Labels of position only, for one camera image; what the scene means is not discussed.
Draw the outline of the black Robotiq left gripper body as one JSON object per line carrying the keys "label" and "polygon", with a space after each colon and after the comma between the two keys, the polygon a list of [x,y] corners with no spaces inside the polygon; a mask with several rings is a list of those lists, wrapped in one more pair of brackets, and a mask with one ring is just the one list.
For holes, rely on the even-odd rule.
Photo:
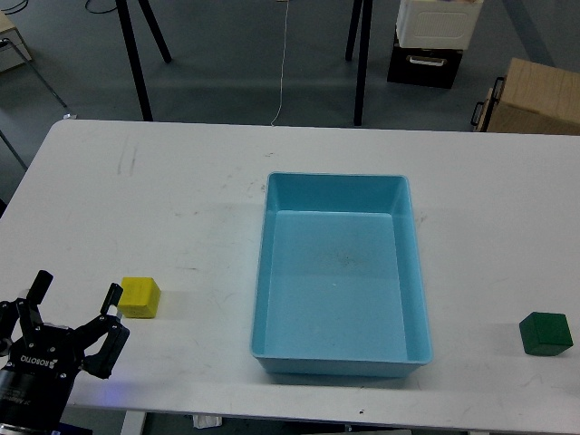
{"label": "black Robotiq left gripper body", "polygon": [[42,326],[33,344],[18,339],[1,369],[1,424],[14,430],[57,428],[82,353],[66,342],[69,327]]}

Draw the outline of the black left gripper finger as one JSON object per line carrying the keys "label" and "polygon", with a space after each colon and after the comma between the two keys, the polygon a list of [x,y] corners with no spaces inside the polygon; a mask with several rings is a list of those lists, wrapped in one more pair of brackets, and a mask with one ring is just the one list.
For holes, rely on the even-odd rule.
{"label": "black left gripper finger", "polygon": [[[82,358],[80,369],[97,378],[109,378],[121,351],[127,342],[130,331],[121,324],[118,312],[110,314],[111,308],[117,308],[123,289],[112,283],[104,298],[100,313],[89,323],[75,330],[74,349],[79,351]],[[101,338],[104,341],[99,350],[91,355],[85,351]]]}
{"label": "black left gripper finger", "polygon": [[53,275],[45,270],[37,273],[24,298],[1,302],[1,344],[12,344],[16,323],[20,324],[25,344],[37,344],[40,340],[42,317],[38,306],[43,301]]}

